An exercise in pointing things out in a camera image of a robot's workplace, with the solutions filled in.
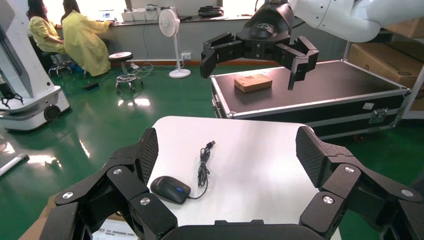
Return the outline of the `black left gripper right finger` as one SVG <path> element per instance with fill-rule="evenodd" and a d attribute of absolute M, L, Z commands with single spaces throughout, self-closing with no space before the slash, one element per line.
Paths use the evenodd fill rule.
<path fill-rule="evenodd" d="M 382 240 L 424 237 L 423 196 L 365 167 L 347 148 L 320 140 L 308 126 L 298 128 L 296 156 L 318 193 L 299 224 L 330 239 L 346 211 L 360 215 Z"/>

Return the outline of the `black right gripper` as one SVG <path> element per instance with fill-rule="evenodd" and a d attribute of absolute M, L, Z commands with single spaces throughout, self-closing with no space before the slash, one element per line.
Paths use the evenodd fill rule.
<path fill-rule="evenodd" d="M 225 32 L 203 43 L 200 76 L 207 79 L 217 64 L 239 58 L 273 60 L 290 70 L 287 89 L 292 91 L 315 69 L 319 55 L 305 36 L 290 44 L 294 21 L 287 0 L 265 2 L 235 36 Z"/>

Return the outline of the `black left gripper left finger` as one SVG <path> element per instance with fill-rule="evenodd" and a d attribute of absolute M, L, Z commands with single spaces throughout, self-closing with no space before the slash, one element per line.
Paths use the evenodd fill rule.
<path fill-rule="evenodd" d="M 148 188 L 159 153 L 155 128 L 113 152 L 93 175 L 60 192 L 41 231 L 42 240 L 90 240 L 120 213 L 142 240 L 160 240 L 176 229 L 176 216 Z"/>

